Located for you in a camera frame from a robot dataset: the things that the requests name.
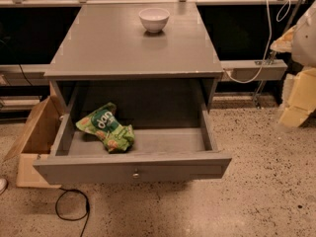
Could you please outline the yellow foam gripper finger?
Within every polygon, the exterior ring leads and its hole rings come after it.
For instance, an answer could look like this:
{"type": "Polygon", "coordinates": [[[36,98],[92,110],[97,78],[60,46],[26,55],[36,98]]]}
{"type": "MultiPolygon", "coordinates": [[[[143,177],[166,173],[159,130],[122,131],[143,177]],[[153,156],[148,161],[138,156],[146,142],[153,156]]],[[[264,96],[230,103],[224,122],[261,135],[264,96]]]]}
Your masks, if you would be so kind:
{"type": "Polygon", "coordinates": [[[278,122],[287,127],[301,126],[316,111],[316,68],[305,66],[283,82],[278,122]]]}

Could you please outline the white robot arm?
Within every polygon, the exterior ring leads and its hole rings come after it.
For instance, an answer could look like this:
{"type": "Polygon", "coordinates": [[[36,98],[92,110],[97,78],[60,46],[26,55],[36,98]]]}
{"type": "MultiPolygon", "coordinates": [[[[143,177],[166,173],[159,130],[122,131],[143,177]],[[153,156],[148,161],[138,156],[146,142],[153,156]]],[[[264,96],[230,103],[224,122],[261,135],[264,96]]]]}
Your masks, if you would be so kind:
{"type": "Polygon", "coordinates": [[[316,110],[316,1],[296,23],[291,57],[303,69],[296,76],[286,75],[278,122],[299,127],[316,110]]]}

